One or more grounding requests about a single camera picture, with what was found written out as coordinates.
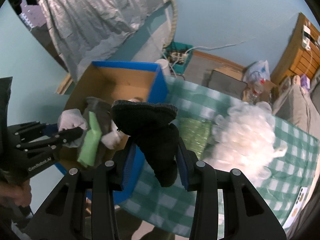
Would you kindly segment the person left hand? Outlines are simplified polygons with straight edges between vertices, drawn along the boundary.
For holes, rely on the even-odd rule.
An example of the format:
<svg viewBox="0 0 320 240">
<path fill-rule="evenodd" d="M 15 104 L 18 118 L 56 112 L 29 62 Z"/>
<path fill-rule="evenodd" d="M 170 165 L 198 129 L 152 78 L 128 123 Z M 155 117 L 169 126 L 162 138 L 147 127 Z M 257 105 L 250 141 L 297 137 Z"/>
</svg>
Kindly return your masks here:
<svg viewBox="0 0 320 240">
<path fill-rule="evenodd" d="M 1 206 L 8 207 L 8 200 L 12 200 L 17 206 L 27 207 L 32 199 L 30 180 L 25 181 L 21 186 L 1 181 L 0 195 Z"/>
</svg>

